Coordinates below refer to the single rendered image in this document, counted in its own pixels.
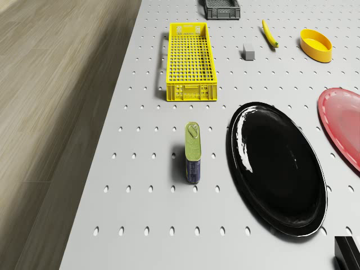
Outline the flat-sided can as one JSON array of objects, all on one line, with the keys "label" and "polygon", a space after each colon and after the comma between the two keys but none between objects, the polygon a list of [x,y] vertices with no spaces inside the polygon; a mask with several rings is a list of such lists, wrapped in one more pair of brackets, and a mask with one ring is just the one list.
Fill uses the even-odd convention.
[{"label": "flat-sided can", "polygon": [[200,180],[201,139],[196,122],[188,122],[185,126],[185,157],[187,181],[197,184]]}]

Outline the yellow basket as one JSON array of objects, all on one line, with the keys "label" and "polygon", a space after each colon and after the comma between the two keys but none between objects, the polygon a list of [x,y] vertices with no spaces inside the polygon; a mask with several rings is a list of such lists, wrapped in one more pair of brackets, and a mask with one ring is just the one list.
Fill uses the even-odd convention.
[{"label": "yellow basket", "polygon": [[217,100],[217,73],[207,23],[169,25],[166,100]]}]

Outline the black plate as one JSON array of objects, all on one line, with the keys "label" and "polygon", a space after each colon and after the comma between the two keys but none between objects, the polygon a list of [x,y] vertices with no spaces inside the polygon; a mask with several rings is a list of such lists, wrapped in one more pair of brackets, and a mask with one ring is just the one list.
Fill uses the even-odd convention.
[{"label": "black plate", "polygon": [[241,105],[229,124],[227,155],[240,195],[274,229],[307,237],[321,228],[325,177],[310,142],[285,113],[263,102]]}]

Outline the grey cube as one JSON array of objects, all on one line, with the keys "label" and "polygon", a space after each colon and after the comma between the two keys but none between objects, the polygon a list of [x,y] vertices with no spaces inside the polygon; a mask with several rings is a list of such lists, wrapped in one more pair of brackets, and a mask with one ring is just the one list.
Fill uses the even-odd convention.
[{"label": "grey cube", "polygon": [[243,44],[243,57],[246,61],[253,61],[255,60],[255,50],[251,43],[244,43]]}]

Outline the dark grey basket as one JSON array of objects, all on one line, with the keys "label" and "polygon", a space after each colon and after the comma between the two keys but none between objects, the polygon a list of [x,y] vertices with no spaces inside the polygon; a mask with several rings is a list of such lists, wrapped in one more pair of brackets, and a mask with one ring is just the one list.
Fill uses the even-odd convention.
[{"label": "dark grey basket", "polygon": [[207,20],[239,20],[241,7],[238,0],[198,0],[204,7]]}]

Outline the banana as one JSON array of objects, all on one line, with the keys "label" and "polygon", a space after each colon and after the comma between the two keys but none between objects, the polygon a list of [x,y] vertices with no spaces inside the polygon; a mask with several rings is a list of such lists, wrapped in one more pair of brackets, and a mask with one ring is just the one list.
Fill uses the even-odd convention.
[{"label": "banana", "polygon": [[266,21],[263,19],[262,20],[262,27],[265,33],[265,37],[267,39],[267,41],[269,42],[269,44],[273,47],[273,48],[278,48],[279,44],[278,42],[274,39],[274,37],[272,36],[270,29],[266,23]]}]

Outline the yellow bowl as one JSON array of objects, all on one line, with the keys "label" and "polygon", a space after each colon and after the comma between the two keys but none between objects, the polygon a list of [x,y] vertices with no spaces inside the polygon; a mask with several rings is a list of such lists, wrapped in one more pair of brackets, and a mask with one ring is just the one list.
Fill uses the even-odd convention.
[{"label": "yellow bowl", "polygon": [[332,60],[332,43],[316,30],[301,30],[300,46],[310,58],[316,61],[328,63]]}]

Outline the red plate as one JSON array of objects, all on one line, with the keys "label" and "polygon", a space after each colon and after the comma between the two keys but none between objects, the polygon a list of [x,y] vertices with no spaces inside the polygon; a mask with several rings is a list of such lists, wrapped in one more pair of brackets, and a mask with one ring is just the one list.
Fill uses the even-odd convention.
[{"label": "red plate", "polygon": [[360,94],[329,88],[320,94],[317,108],[327,135],[360,174]]}]

